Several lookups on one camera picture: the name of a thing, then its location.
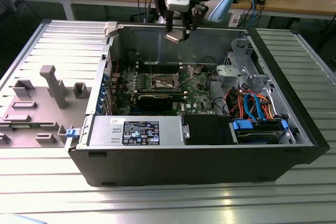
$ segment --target metal bracket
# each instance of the metal bracket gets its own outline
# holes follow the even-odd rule
[[[189,125],[186,124],[182,126],[182,134],[184,139],[190,138]]]
[[[106,22],[104,27],[104,35],[106,38],[112,37],[118,33],[117,22]]]
[[[79,138],[79,145],[88,145],[88,138],[93,124],[93,115],[87,115],[84,120],[82,132]]]

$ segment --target blue drive bracket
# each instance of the blue drive bracket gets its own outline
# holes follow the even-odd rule
[[[235,120],[233,123],[234,130],[252,130],[253,125],[249,120]]]

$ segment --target electronic equipment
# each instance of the electronic equipment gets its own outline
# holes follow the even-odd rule
[[[92,186],[275,181],[329,149],[336,78],[297,34],[76,24],[41,24],[0,81],[0,147],[64,147]]]

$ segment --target slotted aluminum surface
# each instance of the slotted aluminum surface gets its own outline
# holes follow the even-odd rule
[[[0,149],[0,212],[52,224],[335,223],[336,137],[327,140],[329,152],[276,182],[189,186],[94,188],[60,148]]]
[[[63,80],[65,87],[75,82],[85,82],[92,87],[98,62],[107,39],[105,22],[65,22],[53,20],[40,25],[28,42],[13,72],[1,85],[0,117],[15,95],[12,86],[18,79],[29,79],[36,87],[47,87],[39,71],[43,65],[54,65],[55,76]]]

